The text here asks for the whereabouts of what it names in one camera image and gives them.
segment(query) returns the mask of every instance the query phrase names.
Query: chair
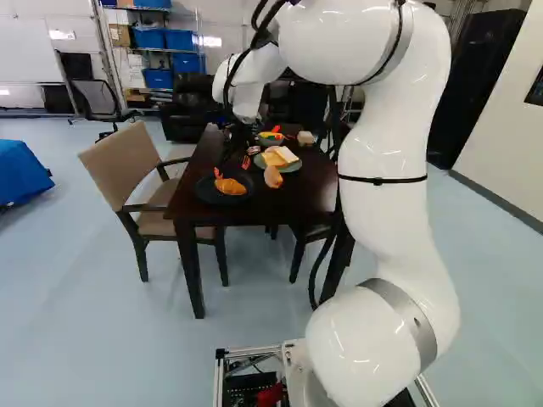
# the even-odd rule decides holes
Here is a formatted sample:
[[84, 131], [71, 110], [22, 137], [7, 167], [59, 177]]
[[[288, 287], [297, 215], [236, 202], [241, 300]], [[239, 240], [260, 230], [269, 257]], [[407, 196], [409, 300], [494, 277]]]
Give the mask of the chair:
[[[316, 242], [317, 240], [326, 239], [330, 232], [330, 225], [317, 224], [310, 226], [295, 226], [289, 225], [294, 237], [296, 238], [296, 245], [294, 246], [294, 255], [292, 263], [290, 265], [290, 276], [288, 280], [294, 284], [298, 278], [299, 267], [302, 264], [304, 258], [305, 245]], [[270, 234], [272, 240], [277, 239], [277, 232], [279, 226], [267, 226], [266, 233]]]
[[[176, 231], [163, 212], [179, 179], [170, 179], [165, 167], [189, 158], [161, 161], [142, 121], [117, 131], [79, 154], [100, 192], [126, 228], [136, 251], [142, 282], [148, 281], [145, 248], [152, 240], [176, 241]], [[157, 170], [162, 183], [147, 203], [126, 204], [132, 192], [151, 171]], [[140, 213], [134, 220], [131, 213]], [[198, 243], [215, 246], [222, 285], [228, 286], [227, 255], [223, 227], [197, 227]]]
[[212, 75], [176, 75], [172, 102], [160, 106], [166, 140], [196, 143], [207, 124], [220, 119], [223, 108], [213, 100], [212, 87]]
[[138, 110], [121, 110], [115, 92], [106, 81], [100, 79], [72, 80], [70, 84], [75, 97], [82, 101], [85, 119], [113, 125], [113, 131], [98, 133], [96, 142], [118, 131], [117, 123], [141, 115]]

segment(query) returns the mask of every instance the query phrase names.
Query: baseboard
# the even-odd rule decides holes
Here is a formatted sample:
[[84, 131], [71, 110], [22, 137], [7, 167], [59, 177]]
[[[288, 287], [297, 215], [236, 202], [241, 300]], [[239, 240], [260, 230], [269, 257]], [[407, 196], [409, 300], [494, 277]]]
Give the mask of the baseboard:
[[457, 171], [449, 170], [449, 174], [460, 183], [464, 184], [466, 187], [472, 189], [479, 195], [487, 198], [489, 201], [491, 201], [493, 204], [496, 204], [500, 208], [504, 209], [511, 215], [513, 215], [515, 218], [521, 220], [524, 224], [528, 225], [538, 233], [543, 235], [543, 222], [536, 219], [534, 216], [528, 214], [527, 212], [524, 212], [519, 207], [513, 205], [509, 201], [505, 200], [504, 198], [496, 195], [491, 190], [486, 189], [485, 187], [479, 185], [477, 182], [470, 180], [466, 176], [463, 176]]

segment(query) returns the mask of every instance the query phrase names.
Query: cheese slice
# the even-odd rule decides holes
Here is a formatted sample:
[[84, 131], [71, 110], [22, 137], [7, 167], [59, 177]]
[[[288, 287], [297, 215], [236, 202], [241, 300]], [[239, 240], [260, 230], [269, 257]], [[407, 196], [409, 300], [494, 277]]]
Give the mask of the cheese slice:
[[272, 165], [274, 167], [281, 167], [287, 164], [287, 162], [279, 154], [277, 154], [275, 149], [268, 148], [264, 153], [262, 153], [262, 158], [266, 162], [266, 165]]
[[299, 161], [299, 158], [287, 146], [281, 146], [274, 150], [274, 153], [279, 155], [287, 164]]

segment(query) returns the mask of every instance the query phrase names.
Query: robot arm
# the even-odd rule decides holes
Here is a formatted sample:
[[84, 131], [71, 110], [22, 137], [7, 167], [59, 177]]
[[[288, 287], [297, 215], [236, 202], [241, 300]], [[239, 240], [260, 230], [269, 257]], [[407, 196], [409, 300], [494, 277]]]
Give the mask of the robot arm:
[[[334, 403], [381, 406], [450, 347], [460, 325], [426, 206], [426, 141], [449, 75], [449, 35], [413, 0], [301, 0], [277, 20], [279, 49], [251, 51], [234, 77], [236, 114], [255, 117], [264, 83], [286, 64], [316, 83], [364, 83], [364, 112], [339, 151], [339, 189], [350, 233], [378, 271], [319, 307], [305, 336]], [[216, 100], [227, 65], [220, 71]], [[316, 405], [307, 387], [306, 405]]]
[[[219, 66], [213, 81], [213, 98], [223, 102], [223, 89], [239, 53], [232, 55]], [[243, 122], [254, 121], [262, 98], [264, 85], [276, 80], [287, 65], [279, 54], [277, 45], [269, 42], [264, 47], [249, 51], [232, 79], [228, 90], [233, 113]]]

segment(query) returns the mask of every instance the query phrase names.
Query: round plate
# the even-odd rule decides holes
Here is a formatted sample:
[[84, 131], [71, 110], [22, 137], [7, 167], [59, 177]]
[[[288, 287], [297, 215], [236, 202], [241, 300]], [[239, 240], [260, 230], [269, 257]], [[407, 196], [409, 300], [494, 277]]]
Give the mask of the round plate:
[[[260, 153], [258, 155], [255, 155], [255, 158], [253, 159], [253, 162], [255, 163], [255, 165], [257, 167], [260, 167], [263, 170], [265, 170], [266, 167], [267, 167], [266, 161], [264, 161], [264, 159], [262, 158], [262, 153]], [[277, 167], [279, 172], [295, 172], [295, 171], [299, 170], [300, 168], [302, 168], [302, 160], [301, 159], [299, 159], [298, 161], [296, 161], [296, 162], [294, 162], [292, 164], [285, 165], [283, 167]]]
[[233, 178], [244, 187], [247, 193], [244, 195], [226, 195], [215, 187], [215, 176], [205, 176], [196, 183], [196, 196], [208, 204], [214, 205], [235, 205], [250, 198], [255, 192], [255, 184], [246, 171], [235, 171], [225, 173], [225, 178]]

